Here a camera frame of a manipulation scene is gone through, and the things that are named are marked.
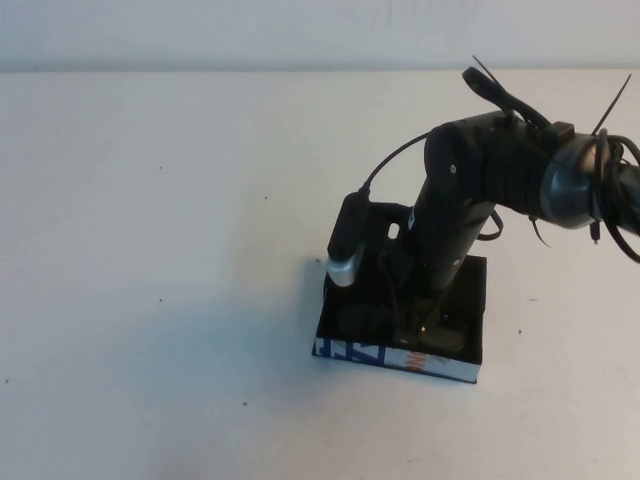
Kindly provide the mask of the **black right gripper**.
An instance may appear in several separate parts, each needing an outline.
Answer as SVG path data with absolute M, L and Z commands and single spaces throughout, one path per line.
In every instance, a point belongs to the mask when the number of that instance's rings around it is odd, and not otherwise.
M 453 282 L 472 244 L 489 218 L 489 203 L 465 195 L 422 187 L 407 220 L 405 245 L 415 258 L 419 287 L 440 296 Z M 398 342 L 417 345 L 436 308 L 432 298 L 406 299 L 399 308 L 390 255 L 378 256 L 378 270 L 389 288 Z

